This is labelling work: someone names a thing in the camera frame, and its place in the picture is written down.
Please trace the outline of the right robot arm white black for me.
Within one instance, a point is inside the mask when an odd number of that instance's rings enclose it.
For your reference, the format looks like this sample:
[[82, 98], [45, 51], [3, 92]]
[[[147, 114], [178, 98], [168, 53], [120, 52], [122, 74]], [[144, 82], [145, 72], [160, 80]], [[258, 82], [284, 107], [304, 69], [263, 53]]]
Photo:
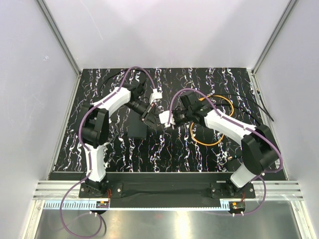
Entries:
[[262, 173], [270, 173], [269, 167], [277, 160], [283, 160], [268, 126], [255, 126], [234, 119], [219, 110], [204, 93], [191, 88], [175, 93], [167, 117], [161, 120], [166, 126], [177, 126], [188, 121], [216, 130], [240, 145], [243, 163], [230, 176], [226, 185], [231, 197], [240, 196], [247, 183]]

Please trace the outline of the black network switch box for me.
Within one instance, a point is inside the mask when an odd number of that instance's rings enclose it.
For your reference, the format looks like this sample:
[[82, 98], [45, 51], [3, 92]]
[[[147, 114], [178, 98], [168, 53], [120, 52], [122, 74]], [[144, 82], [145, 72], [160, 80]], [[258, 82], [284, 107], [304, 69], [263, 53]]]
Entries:
[[148, 126], [144, 124], [140, 115], [134, 111], [130, 111], [128, 116], [128, 138], [145, 139], [147, 137]]

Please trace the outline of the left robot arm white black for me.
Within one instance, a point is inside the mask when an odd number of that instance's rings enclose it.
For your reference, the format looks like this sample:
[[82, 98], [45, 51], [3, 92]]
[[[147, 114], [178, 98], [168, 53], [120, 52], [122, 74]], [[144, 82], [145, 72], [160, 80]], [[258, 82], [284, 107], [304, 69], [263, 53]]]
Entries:
[[116, 87], [111, 93], [92, 104], [83, 105], [80, 111], [82, 118], [78, 125], [78, 138], [84, 147], [87, 172], [80, 180], [81, 191], [96, 197], [110, 196], [106, 170], [104, 168], [104, 145], [109, 135], [109, 119], [120, 107], [126, 106], [140, 116], [140, 120], [149, 127], [156, 127], [155, 100], [162, 94], [153, 89], [149, 103], [140, 96], [145, 93], [144, 84], [124, 84]]

